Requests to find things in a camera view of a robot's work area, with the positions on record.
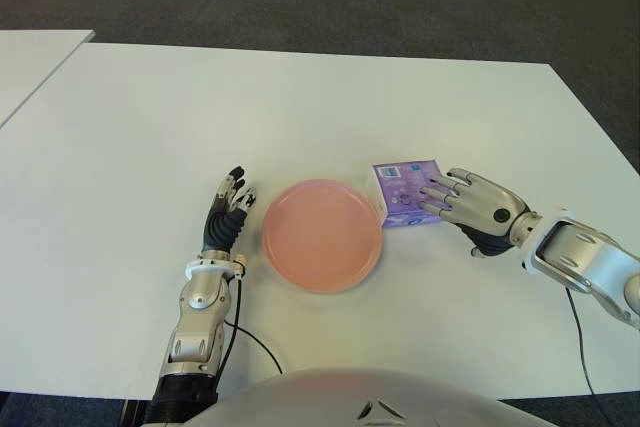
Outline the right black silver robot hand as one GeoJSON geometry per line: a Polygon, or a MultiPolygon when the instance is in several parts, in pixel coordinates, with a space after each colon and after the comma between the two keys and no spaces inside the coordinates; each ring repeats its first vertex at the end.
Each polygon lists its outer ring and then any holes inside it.
{"type": "Polygon", "coordinates": [[[522,246],[541,220],[509,189],[461,168],[432,177],[420,193],[420,207],[458,227],[473,243],[474,256],[494,257],[522,246]]]}

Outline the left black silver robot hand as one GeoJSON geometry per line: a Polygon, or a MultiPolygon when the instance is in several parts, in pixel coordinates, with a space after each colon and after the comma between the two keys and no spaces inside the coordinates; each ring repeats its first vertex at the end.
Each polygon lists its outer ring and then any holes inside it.
{"type": "Polygon", "coordinates": [[[245,188],[244,176],[245,170],[237,166],[220,182],[204,223],[202,254],[231,253],[257,199],[253,187],[245,188]]]}

